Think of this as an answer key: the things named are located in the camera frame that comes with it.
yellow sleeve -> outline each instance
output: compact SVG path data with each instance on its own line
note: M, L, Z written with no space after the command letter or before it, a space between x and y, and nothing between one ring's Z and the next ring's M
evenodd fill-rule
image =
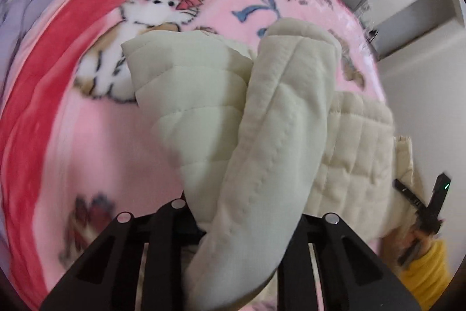
M442 240L434 241L427 254L411 262L407 270L401 273L400 280L423 311L430 309L451 280L445 243Z

human hand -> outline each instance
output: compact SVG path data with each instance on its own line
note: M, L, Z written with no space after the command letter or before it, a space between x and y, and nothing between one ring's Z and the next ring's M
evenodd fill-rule
M414 243L415 240L419 240L421 242L421 249L416 256L416 259L418 259L429 252L430 248L432 247L433 237L434 233L428 234L424 231L421 231L416 224L413 224L409 228L405 238L401 241L401 248L407 249Z

white cartoon cat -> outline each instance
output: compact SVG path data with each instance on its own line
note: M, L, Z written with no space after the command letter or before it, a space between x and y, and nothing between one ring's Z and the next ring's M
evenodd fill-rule
M75 88L88 97L108 96L118 102L135 101L130 71L121 44L153 30L180 31L198 14L203 0L127 0L120 6L123 20L109 28L83 54Z

blue ribbon print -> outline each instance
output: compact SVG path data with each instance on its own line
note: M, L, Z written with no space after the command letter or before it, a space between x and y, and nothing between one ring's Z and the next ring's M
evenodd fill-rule
M277 9L277 4L275 0L261 0L263 4L253 4L252 6L248 6L241 11L232 11L232 14L238 18L241 23L244 23L246 19L248 19L249 14L257 10L271 10L273 11L276 16L277 20L281 18L280 11ZM267 28L261 28L257 31L257 35L261 38L265 35Z

bed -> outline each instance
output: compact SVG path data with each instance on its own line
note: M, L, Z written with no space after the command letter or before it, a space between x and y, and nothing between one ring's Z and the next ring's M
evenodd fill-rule
M116 213L152 213L182 189L163 145L147 141L148 126L120 52L105 72L107 52L119 49L114 41L154 29L200 29L255 50L277 19L304 19L340 41L339 89L383 101L372 55L351 12L364 1L54 0L15 54L0 119L11 255L2 268L27 305L37 308ZM164 16L157 11L147 19L152 9L135 8L148 2L165 7ZM93 70L105 73L89 82L93 59ZM77 227L82 220L85 225Z

